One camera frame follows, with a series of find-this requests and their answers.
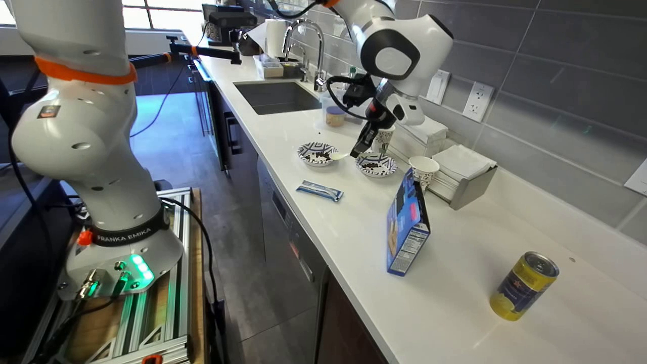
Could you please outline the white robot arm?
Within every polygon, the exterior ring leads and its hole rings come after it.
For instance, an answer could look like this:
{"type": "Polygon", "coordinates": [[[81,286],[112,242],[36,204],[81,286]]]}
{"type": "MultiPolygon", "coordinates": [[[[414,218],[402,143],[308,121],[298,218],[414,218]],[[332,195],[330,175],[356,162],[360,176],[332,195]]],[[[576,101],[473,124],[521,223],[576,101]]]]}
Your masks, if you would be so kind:
{"type": "MultiPolygon", "coordinates": [[[[27,108],[12,150],[32,172],[74,187],[90,240],[66,268],[66,298],[141,294],[172,272],[183,245],[152,176],[130,146],[137,115],[121,0],[4,0],[35,50],[46,94],[27,108]]],[[[432,15],[397,19],[382,0],[315,0],[345,19],[369,79],[369,121],[354,158],[398,121],[419,124],[419,99],[454,46],[432,15]]]]}

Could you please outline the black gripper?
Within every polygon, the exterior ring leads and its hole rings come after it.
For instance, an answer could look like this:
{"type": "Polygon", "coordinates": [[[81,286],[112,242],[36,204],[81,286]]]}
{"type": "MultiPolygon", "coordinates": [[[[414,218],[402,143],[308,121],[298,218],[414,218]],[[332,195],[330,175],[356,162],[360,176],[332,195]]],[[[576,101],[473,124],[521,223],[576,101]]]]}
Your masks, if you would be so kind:
{"type": "Polygon", "coordinates": [[[389,130],[395,126],[397,117],[379,101],[373,101],[367,110],[367,126],[362,130],[360,140],[353,146],[351,156],[367,156],[367,154],[376,154],[376,142],[375,137],[379,135],[380,130],[389,130]]]}

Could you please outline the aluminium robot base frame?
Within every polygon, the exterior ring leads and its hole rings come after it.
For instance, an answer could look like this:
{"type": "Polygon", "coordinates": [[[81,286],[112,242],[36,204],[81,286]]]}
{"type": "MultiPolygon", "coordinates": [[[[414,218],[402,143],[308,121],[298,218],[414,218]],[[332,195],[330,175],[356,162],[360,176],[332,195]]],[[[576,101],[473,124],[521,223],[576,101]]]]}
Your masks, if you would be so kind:
{"type": "Polygon", "coordinates": [[[160,193],[168,230],[180,248],[172,268],[157,270],[157,248],[113,259],[74,240],[57,289],[20,364],[194,364],[205,355],[200,196],[160,193]]]}

